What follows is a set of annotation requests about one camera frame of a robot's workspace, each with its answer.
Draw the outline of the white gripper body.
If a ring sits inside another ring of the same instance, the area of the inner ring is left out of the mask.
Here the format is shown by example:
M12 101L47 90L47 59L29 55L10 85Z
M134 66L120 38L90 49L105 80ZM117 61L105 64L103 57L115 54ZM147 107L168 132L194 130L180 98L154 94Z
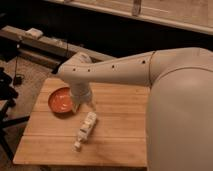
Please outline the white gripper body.
M88 83L70 85L71 97L76 103L87 103L92 99L92 91Z

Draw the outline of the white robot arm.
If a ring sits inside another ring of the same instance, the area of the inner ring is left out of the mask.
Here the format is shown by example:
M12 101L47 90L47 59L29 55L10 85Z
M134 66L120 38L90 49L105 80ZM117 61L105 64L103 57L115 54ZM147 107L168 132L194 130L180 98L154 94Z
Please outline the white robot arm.
M78 52L59 77L72 98L91 98L91 82L147 86L148 171L213 171L213 52L157 50L94 63Z

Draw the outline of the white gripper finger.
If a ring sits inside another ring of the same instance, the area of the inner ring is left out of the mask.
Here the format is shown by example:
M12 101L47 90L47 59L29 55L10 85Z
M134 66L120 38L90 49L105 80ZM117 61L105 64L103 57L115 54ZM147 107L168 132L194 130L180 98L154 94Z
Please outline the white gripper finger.
M73 112L74 113L78 112L79 106L80 106L80 102L73 101Z
M94 111L96 111L96 106L95 103L93 102L93 100L90 100L87 105Z

